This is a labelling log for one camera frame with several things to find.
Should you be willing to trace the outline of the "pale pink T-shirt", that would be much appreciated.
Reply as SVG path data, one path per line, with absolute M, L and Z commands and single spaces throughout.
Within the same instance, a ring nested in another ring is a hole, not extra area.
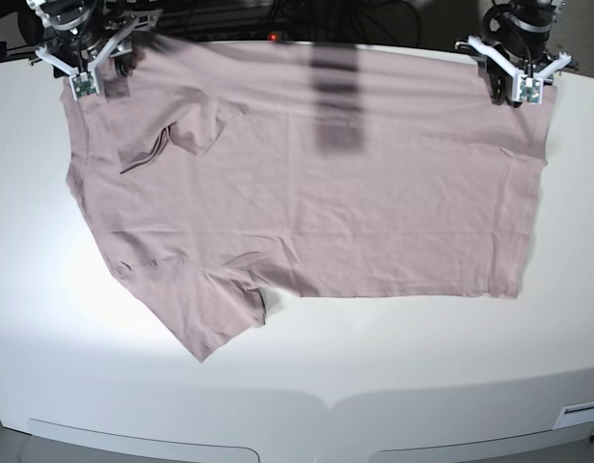
M 475 66 L 141 34 L 128 76 L 64 88 L 67 185 L 112 276 L 199 361 L 262 292 L 514 298 L 556 98 Z

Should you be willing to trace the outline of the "black power strip red light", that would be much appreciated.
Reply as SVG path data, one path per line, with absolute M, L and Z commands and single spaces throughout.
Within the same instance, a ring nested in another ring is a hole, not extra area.
M 279 41 L 284 36 L 284 30 L 254 27 L 215 28 L 182 32 L 180 36 L 190 41 Z

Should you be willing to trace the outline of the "white label sticker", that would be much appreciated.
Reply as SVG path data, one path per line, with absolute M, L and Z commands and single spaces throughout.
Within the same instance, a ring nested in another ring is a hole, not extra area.
M 584 423 L 592 423 L 594 429 L 594 403 L 564 407 L 555 421 L 553 429 L 571 427 Z

